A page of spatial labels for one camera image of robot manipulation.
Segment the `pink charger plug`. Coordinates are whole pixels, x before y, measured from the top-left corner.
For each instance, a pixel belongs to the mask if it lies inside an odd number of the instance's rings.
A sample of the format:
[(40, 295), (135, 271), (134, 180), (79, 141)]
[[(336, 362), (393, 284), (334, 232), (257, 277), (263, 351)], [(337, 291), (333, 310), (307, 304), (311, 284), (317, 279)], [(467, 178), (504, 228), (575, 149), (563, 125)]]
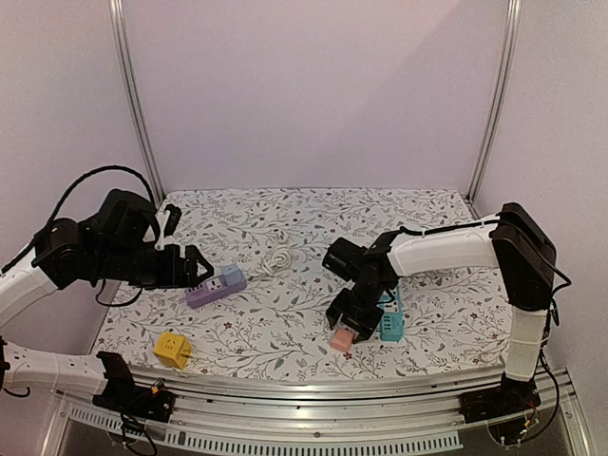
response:
[(332, 336), (330, 347), (339, 352), (346, 353), (350, 350), (354, 334), (346, 329), (338, 329)]

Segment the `yellow cube socket adapter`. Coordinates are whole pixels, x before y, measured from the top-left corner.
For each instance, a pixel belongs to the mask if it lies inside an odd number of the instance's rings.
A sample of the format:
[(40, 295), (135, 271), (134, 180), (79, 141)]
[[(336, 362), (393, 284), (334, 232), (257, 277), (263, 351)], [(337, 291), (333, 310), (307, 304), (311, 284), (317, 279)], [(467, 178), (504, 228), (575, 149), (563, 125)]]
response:
[(192, 354), (192, 345), (184, 335), (162, 332), (153, 354), (166, 367), (183, 371)]

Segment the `blue charger plug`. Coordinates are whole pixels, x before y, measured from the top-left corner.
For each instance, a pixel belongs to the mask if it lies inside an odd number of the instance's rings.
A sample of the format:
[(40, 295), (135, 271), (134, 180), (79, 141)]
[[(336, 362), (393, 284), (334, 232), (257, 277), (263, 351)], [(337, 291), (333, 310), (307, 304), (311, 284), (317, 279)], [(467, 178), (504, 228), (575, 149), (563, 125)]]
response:
[(221, 276), (224, 279), (226, 288), (231, 292), (244, 290), (247, 286), (247, 279), (236, 264), (223, 266), (221, 268)]

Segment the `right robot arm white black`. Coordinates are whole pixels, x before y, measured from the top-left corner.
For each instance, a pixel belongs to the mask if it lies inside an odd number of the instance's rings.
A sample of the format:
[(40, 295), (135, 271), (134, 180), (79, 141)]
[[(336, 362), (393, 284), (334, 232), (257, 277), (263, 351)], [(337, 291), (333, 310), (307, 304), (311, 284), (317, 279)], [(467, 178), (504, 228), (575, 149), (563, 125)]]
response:
[(384, 305), (399, 281), (422, 273), (482, 268), (496, 274), (511, 307), (507, 357), (495, 387), (464, 392), (460, 413), (468, 424), (536, 409), (536, 371), (549, 334), (555, 300), (557, 249), (516, 202), (474, 221), (431, 229), (402, 226), (369, 246), (334, 241), (322, 265), (348, 282), (329, 304), (331, 327), (342, 324), (353, 342), (367, 341), (380, 326)]

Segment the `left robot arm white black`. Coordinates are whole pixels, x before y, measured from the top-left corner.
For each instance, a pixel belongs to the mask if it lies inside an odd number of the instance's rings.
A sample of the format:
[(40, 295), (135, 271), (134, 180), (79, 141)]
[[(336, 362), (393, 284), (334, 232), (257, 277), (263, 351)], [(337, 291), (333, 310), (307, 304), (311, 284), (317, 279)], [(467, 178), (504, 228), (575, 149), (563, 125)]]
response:
[[(1, 274), (2, 324), (79, 280), (117, 280), (140, 291), (200, 285), (213, 266), (196, 246), (166, 242), (180, 218), (173, 204), (158, 211), (142, 196), (113, 189), (90, 218), (52, 220), (34, 236), (31, 251)], [(1, 386), (88, 393), (96, 407), (161, 423), (175, 404), (163, 383), (137, 385), (124, 359), (109, 351), (68, 355), (2, 341)]]

